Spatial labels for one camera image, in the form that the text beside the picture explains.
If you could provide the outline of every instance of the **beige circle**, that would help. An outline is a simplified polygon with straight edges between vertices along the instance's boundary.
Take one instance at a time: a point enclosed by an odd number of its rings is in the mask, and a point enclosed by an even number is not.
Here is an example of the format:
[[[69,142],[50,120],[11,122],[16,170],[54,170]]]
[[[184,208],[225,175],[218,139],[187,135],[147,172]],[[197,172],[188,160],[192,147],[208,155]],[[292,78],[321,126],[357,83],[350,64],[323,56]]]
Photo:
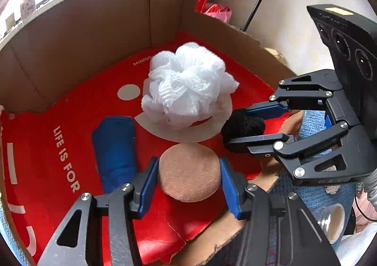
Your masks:
[[[140,95],[140,88],[136,84],[126,84],[118,90],[118,97],[122,100],[132,100]]]
[[[221,171],[214,151],[196,143],[176,144],[160,157],[158,167],[163,192],[182,202],[198,202],[219,188]]]

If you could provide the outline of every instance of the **red mat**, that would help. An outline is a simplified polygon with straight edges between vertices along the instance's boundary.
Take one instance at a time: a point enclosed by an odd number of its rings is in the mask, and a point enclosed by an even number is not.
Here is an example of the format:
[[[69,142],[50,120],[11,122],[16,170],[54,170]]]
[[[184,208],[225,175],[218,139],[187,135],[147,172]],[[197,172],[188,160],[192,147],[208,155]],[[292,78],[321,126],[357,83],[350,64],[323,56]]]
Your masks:
[[[162,50],[175,51],[183,43],[195,41],[220,56],[227,71],[240,82],[231,95],[233,109],[265,101],[273,90],[218,50],[186,33],[165,46],[150,48],[124,59],[99,75],[84,81],[42,114],[1,115],[3,126],[3,163],[5,185],[12,217],[18,233],[38,262],[53,232],[80,193],[102,194],[96,168],[91,133],[101,120],[111,115],[135,117],[142,113],[142,93],[125,101],[117,96],[120,87],[137,85],[143,90],[148,77],[150,57]],[[267,121],[266,133],[278,132],[284,117]],[[63,135],[57,146],[54,129]],[[176,142],[156,137],[135,121],[136,155],[139,169],[144,169],[151,156],[160,156]],[[248,154],[228,152],[220,134],[201,144],[219,157],[227,156],[236,171],[249,179],[261,170],[259,161]],[[61,161],[60,155],[68,157]],[[135,220],[135,233],[144,264],[161,260],[169,262],[184,245],[202,232],[225,208],[219,189],[202,202],[182,203],[162,193],[157,187],[150,211]],[[103,221],[104,262],[109,262],[107,220]]]

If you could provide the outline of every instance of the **blue gripper pad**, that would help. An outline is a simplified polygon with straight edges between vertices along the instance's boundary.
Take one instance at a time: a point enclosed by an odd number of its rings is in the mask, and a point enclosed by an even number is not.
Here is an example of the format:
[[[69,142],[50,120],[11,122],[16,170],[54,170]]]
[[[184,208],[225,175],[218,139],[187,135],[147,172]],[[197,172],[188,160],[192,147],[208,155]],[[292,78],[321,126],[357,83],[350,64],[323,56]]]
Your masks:
[[[328,129],[332,126],[330,117],[326,114],[325,116],[325,128]]]
[[[136,218],[141,219],[149,211],[150,204],[152,203],[153,194],[157,185],[157,171],[160,159],[153,158],[152,168],[149,171],[149,175],[144,183],[144,186],[140,194],[140,207],[137,211]]]
[[[244,189],[247,186],[245,177],[235,173],[227,158],[220,158],[222,190],[227,200],[229,211],[236,219],[241,218],[241,205],[245,200]]]
[[[289,108],[280,105],[273,105],[271,107],[251,109],[246,111],[246,114],[263,119],[272,119],[278,118],[286,112],[289,112]]]
[[[129,116],[104,118],[92,132],[97,168],[105,194],[123,183],[131,183],[137,173],[135,128]]]

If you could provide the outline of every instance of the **black fuzzy object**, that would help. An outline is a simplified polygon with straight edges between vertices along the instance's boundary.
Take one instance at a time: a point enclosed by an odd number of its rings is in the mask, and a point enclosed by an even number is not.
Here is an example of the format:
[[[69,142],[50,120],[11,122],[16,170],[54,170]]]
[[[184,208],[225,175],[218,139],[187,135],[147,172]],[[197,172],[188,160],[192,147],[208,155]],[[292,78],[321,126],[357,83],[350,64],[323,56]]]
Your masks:
[[[237,137],[263,135],[265,129],[263,118],[234,111],[222,127],[221,134],[225,143]]]

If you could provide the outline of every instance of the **plastic bag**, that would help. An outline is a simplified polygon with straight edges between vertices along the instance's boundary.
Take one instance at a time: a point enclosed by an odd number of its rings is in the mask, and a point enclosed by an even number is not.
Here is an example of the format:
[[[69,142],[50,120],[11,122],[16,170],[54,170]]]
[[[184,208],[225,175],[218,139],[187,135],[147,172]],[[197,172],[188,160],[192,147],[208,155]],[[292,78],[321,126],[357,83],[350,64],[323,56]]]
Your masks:
[[[208,0],[198,0],[195,10],[229,24],[230,17],[232,16],[232,10],[229,7],[208,3],[207,1]]]
[[[149,93],[141,100],[143,111],[153,122],[175,129],[220,113],[224,96],[239,85],[225,72],[221,58],[194,42],[182,45],[176,53],[155,55],[146,82]]]

